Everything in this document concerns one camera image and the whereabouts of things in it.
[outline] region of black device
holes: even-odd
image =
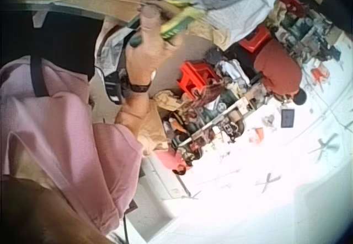
[[[294,126],[294,109],[281,110],[281,128],[291,128]]]

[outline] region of pliers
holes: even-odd
[[[204,17],[209,10],[219,10],[234,5],[241,0],[161,0],[154,4],[168,11],[172,18],[161,27],[161,37],[165,40],[171,39],[193,21]],[[138,30],[140,17],[136,16],[127,27]],[[129,44],[137,47],[141,44],[140,36],[133,37]]]

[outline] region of wristwatch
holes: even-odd
[[[148,85],[134,85],[134,84],[131,84],[129,81],[130,89],[134,93],[146,93],[148,91],[149,87],[151,86],[151,82]]]
[[[131,84],[131,82],[129,80],[130,89],[134,93],[146,93],[148,91],[149,87],[151,86],[151,83],[152,83],[155,76],[156,76],[156,71],[154,71],[151,74],[151,81],[149,82],[148,85],[134,85],[134,84]]]

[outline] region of watch strap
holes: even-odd
[[[130,83],[130,89],[134,93],[146,93],[151,86],[151,82],[148,85],[134,85]]]

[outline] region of pink shirt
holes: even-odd
[[[50,97],[35,97],[30,58],[0,70],[1,170],[16,136],[72,208],[103,234],[115,229],[136,192],[141,145],[124,126],[92,124],[87,76],[43,60]]]

